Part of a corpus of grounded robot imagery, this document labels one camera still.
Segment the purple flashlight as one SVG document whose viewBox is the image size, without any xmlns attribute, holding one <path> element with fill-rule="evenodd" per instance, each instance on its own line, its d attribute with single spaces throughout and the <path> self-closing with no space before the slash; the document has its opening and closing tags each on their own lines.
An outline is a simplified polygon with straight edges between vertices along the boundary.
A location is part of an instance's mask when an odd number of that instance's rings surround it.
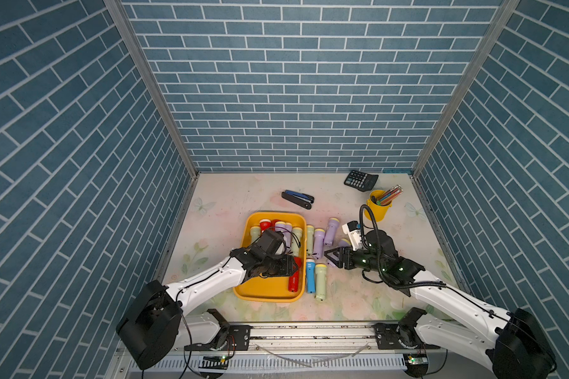
<svg viewBox="0 0 569 379">
<path fill-rule="evenodd" d="M 340 227 L 340 220 L 336 217 L 331 217 L 327 223 L 327 229 L 323 243 L 325 246 L 332 246 L 336 233 Z"/>
<path fill-rule="evenodd" d="M 286 247 L 288 249 L 291 248 L 291 242 L 292 242 L 292 224 L 291 223 L 285 223 L 284 224 L 284 240 L 285 240 L 285 244 Z"/>
<path fill-rule="evenodd" d="M 312 257 L 315 259 L 322 259 L 324 256 L 324 238 L 326 232 L 322 228 L 316 228 L 314 231 L 314 242 Z"/>
<path fill-rule="evenodd" d="M 287 233 L 288 229 L 287 229 L 287 224 L 284 221 L 278 220 L 274 223 L 273 225 L 274 230 L 276 232 L 281 232 L 281 233 Z"/>
<path fill-rule="evenodd" d="M 342 238 L 339 243 L 338 247 L 351 247 L 351 242 L 347 238 Z"/>
</svg>

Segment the red flashlight plain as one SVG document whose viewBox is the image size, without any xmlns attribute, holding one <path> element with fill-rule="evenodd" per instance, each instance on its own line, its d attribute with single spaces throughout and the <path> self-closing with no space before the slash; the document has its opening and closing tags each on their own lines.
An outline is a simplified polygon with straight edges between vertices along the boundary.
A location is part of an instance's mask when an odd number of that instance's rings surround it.
<svg viewBox="0 0 569 379">
<path fill-rule="evenodd" d="M 289 289 L 289 292 L 297 293 L 299 291 L 299 287 L 300 287 L 300 272 L 301 272 L 303 266 L 302 266 L 302 260 L 300 257 L 294 257 L 294 262 L 296 265 L 296 270 L 292 274 L 292 276 L 289 277 L 288 289 Z"/>
</svg>

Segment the green flashlight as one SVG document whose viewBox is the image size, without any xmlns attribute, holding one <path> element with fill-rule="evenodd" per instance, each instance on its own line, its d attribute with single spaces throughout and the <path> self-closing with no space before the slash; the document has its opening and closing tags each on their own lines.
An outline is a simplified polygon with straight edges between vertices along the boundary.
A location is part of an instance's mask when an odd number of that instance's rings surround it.
<svg viewBox="0 0 569 379">
<path fill-rule="evenodd" d="M 314 253 L 315 227 L 308 224 L 306 228 L 306 255 L 311 257 Z"/>
<path fill-rule="evenodd" d="M 294 227 L 292 229 L 291 251 L 295 257 L 301 257 L 301 244 L 303 240 L 303 229 Z"/>
<path fill-rule="evenodd" d="M 261 227 L 259 225 L 254 225 L 250 228 L 251 242 L 254 243 L 262 234 Z"/>
<path fill-rule="evenodd" d="M 315 298 L 324 301 L 327 297 L 327 266 L 317 264 L 315 266 Z"/>
</svg>

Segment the red flashlight white logo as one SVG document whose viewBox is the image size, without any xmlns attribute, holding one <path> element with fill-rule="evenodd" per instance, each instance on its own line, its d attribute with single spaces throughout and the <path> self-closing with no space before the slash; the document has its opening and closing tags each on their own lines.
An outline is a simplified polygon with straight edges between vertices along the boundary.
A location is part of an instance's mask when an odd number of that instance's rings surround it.
<svg viewBox="0 0 569 379">
<path fill-rule="evenodd" d="M 262 219 L 259 222 L 259 227 L 262 233 L 271 228 L 271 226 L 272 226 L 272 221 L 270 219 Z"/>
</svg>

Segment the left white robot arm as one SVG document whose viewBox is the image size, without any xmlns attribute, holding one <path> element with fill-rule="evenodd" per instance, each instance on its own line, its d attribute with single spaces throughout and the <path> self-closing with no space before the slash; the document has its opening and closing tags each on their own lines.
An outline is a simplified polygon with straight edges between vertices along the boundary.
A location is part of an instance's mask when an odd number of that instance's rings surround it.
<svg viewBox="0 0 569 379">
<path fill-rule="evenodd" d="M 180 282 L 164 285 L 159 280 L 146 284 L 129 305 L 116 332 L 138 368 L 147 370 L 159 363 L 175 346 L 180 324 L 188 345 L 213 342 L 227 323 L 215 310 L 185 317 L 216 295 L 259 277 L 288 278 L 303 264 L 286 253 L 281 232 L 263 232 L 251 245 L 233 249 L 229 256 L 204 272 Z"/>
</svg>

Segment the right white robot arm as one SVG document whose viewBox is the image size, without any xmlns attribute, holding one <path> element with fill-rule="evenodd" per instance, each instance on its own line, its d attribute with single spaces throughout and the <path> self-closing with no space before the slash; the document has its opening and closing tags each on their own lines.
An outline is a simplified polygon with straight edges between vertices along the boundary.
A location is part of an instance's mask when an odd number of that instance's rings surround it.
<svg viewBox="0 0 569 379">
<path fill-rule="evenodd" d="M 443 347 L 489 369 L 498 378 L 546 378 L 556 371 L 556 357 L 534 315 L 511 312 L 450 286 L 423 265 L 402 257 L 385 232 L 372 240 L 355 230 L 350 242 L 323 243 L 323 255 L 338 268 L 377 273 L 379 283 L 422 301 L 452 317 L 443 321 L 412 308 L 398 323 L 401 344 Z"/>
</svg>

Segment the yellow plastic storage tray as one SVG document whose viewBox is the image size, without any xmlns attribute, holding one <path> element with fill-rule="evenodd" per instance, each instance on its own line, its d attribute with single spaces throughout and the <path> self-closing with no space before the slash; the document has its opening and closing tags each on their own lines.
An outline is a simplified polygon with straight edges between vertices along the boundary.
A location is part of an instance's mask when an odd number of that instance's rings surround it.
<svg viewBox="0 0 569 379">
<path fill-rule="evenodd" d="M 256 277 L 250 279 L 244 284 L 233 289 L 237 297 L 247 300 L 247 301 L 257 301 L 257 302 L 268 302 L 268 303 L 292 303 L 297 301 L 305 291 L 305 279 L 306 279 L 306 247 L 307 247 L 307 237 L 306 229 L 307 222 L 304 217 L 298 213 L 285 213 L 285 212 L 257 212 L 252 213 L 246 222 L 245 228 L 243 230 L 243 237 L 241 245 L 243 247 L 248 246 L 252 243 L 251 241 L 251 228 L 254 226 L 259 226 L 260 222 L 263 220 L 279 220 L 284 223 L 292 224 L 292 228 L 296 227 L 302 230 L 302 236 L 300 241 L 300 269 L 297 291 L 291 292 L 289 290 L 289 277 L 273 277 L 262 279 Z"/>
</svg>

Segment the blue flashlight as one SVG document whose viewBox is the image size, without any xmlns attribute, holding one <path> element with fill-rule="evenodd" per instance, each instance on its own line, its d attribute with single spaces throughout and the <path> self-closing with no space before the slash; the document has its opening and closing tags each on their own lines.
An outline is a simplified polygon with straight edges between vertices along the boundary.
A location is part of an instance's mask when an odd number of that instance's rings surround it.
<svg viewBox="0 0 569 379">
<path fill-rule="evenodd" d="M 308 294 L 316 293 L 315 261 L 312 258 L 306 260 L 306 291 Z"/>
</svg>

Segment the green flashlight beside tray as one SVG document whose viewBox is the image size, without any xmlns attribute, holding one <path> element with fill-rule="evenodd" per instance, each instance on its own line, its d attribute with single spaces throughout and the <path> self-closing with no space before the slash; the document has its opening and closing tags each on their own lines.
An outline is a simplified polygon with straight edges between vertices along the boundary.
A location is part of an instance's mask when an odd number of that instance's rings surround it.
<svg viewBox="0 0 569 379">
<path fill-rule="evenodd" d="M 308 224 L 306 228 L 306 255 L 311 257 L 314 253 L 315 227 Z"/>
</svg>

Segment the black and blue stapler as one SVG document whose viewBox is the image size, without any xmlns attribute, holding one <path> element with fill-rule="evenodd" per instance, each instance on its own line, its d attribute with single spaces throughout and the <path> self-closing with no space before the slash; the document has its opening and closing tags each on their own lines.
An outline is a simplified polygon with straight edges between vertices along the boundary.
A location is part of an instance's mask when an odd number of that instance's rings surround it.
<svg viewBox="0 0 569 379">
<path fill-rule="evenodd" d="M 288 202 L 310 210 L 314 204 L 315 198 L 309 194 L 303 194 L 296 191 L 288 190 L 281 192 L 281 197 Z"/>
</svg>

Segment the yellow pen cup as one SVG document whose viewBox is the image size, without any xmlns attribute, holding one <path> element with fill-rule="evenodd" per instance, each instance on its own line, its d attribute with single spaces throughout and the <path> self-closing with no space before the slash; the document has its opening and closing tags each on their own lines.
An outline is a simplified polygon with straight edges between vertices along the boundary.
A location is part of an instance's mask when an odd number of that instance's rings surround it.
<svg viewBox="0 0 569 379">
<path fill-rule="evenodd" d="M 372 211 L 373 216 L 377 222 L 382 221 L 385 218 L 388 210 L 391 208 L 391 203 L 380 205 L 373 201 L 373 199 L 376 201 L 379 200 L 383 194 L 385 194 L 384 190 L 373 190 L 369 195 L 369 199 L 367 200 L 367 206 Z"/>
</svg>

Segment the black desk calculator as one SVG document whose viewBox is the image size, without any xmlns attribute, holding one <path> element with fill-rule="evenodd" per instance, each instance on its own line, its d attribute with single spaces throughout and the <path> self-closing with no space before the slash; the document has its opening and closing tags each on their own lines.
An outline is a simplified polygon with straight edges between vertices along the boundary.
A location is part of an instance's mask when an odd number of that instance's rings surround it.
<svg viewBox="0 0 569 379">
<path fill-rule="evenodd" d="M 373 190 L 378 182 L 379 176 L 352 170 L 347 175 L 344 184 L 360 192 L 368 192 Z"/>
</svg>

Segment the coloured pens bundle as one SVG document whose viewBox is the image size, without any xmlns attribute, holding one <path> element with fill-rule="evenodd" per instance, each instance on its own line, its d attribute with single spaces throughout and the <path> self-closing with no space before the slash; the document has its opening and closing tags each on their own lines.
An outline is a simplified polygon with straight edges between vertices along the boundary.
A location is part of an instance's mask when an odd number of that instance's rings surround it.
<svg viewBox="0 0 569 379">
<path fill-rule="evenodd" d="M 390 205 L 390 203 L 398 197 L 403 192 L 403 189 L 400 185 L 393 186 L 389 190 L 385 191 L 383 194 L 379 195 L 379 197 L 373 197 L 372 199 L 376 203 L 376 205 L 386 206 Z"/>
</svg>

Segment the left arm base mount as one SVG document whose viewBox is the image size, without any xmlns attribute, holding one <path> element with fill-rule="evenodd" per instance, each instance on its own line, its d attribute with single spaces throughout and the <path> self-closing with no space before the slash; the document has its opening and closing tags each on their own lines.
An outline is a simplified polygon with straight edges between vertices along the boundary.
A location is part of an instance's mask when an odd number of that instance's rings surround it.
<svg viewBox="0 0 569 379">
<path fill-rule="evenodd" d="M 247 351 L 251 337 L 250 325 L 228 322 L 217 309 L 193 316 L 186 316 L 180 327 L 179 344 L 185 351 L 224 351 L 228 343 L 231 349 Z"/>
</svg>

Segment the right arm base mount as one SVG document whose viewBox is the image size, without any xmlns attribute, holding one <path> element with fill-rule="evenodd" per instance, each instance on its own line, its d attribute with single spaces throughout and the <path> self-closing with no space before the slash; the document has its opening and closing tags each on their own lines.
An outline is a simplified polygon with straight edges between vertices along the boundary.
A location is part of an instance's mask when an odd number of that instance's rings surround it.
<svg viewBox="0 0 569 379">
<path fill-rule="evenodd" d="M 372 328 L 378 349 L 438 349 L 436 345 L 426 344 L 415 331 L 418 320 L 426 314 L 425 310 L 414 307 L 398 322 L 375 323 Z"/>
</svg>

